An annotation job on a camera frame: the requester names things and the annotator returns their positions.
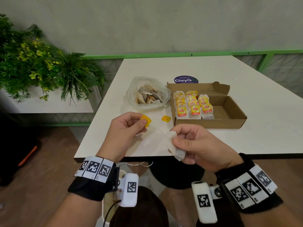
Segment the black cable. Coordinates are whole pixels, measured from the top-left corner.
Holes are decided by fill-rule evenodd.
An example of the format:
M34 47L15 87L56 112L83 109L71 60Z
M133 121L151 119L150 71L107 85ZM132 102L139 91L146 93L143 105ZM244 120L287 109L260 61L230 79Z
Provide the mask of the black cable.
M109 208L109 210L107 211L107 214L106 214L106 216L105 216L105 218L104 218L103 227L105 226L106 218L107 218L107 216L108 216L110 210L114 207L115 204L117 204L117 203L119 203L119 202L121 202L121 200L116 201L114 204L112 204L112 206L111 206L111 207Z

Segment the planter box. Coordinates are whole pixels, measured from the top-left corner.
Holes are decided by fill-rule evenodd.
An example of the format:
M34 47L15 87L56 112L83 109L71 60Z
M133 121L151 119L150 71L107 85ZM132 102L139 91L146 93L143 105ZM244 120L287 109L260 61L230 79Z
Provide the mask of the planter box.
M9 97L5 90L0 91L0 110L4 113L93 113L100 101L101 95L98 87L91 88L92 97L89 100L81 100L77 102L70 102L70 97L66 101L61 100L61 89L49 92L48 101L39 99L43 96L40 87L31 87L29 92L30 99L26 99L22 103L17 103L15 99Z

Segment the box lid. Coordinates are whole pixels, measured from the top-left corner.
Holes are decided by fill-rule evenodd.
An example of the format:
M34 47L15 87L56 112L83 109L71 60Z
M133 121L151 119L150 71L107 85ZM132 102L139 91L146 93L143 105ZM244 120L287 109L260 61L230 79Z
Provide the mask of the box lid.
M229 93L230 86L226 84L220 84L218 81L208 84L169 84L167 82L167 87L171 93L176 91L190 91L197 90L198 93L203 93L207 95L227 95Z

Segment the purple sticker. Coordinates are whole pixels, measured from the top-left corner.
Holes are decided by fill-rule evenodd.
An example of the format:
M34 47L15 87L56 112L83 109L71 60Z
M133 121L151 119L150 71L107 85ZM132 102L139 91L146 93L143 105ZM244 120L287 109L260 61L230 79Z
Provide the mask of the purple sticker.
M199 81L197 78L192 77L192 76L177 76L174 79L176 84L197 84Z

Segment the hand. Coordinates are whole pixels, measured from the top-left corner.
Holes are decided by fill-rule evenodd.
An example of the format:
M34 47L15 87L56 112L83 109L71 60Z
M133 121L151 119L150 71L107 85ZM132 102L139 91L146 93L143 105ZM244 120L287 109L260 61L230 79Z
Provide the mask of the hand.
M200 125L179 124L171 131L175 131L178 135L173 138L173 144L186 151L183 160L185 164L196 163L215 173L243 163L237 152Z
M146 119L140 120L141 117L142 114L140 113L127 112L114 118L96 156L115 163L121 161L128 151L134 136L147 131L144 127L147 121Z

